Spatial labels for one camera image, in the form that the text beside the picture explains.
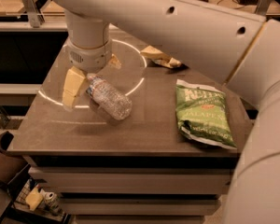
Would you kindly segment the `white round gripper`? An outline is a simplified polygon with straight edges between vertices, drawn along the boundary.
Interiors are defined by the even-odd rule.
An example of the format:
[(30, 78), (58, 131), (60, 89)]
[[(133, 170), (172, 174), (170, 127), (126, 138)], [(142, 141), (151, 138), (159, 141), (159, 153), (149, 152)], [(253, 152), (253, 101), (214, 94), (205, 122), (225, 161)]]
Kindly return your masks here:
[(86, 73), (98, 73), (106, 65), (120, 69), (121, 62), (112, 55), (112, 42), (95, 49), (79, 48), (70, 39), (66, 42), (66, 51), (70, 63), (73, 65), (66, 73), (63, 85), (63, 105), (74, 108), (79, 97), (88, 88)]

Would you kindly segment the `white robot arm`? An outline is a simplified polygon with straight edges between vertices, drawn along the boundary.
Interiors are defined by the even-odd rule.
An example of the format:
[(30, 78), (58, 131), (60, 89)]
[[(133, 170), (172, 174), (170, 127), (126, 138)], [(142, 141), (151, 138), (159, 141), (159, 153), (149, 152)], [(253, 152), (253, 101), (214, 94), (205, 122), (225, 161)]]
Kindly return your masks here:
[(197, 0), (53, 0), (173, 56), (258, 109), (223, 224), (280, 224), (280, 22)]

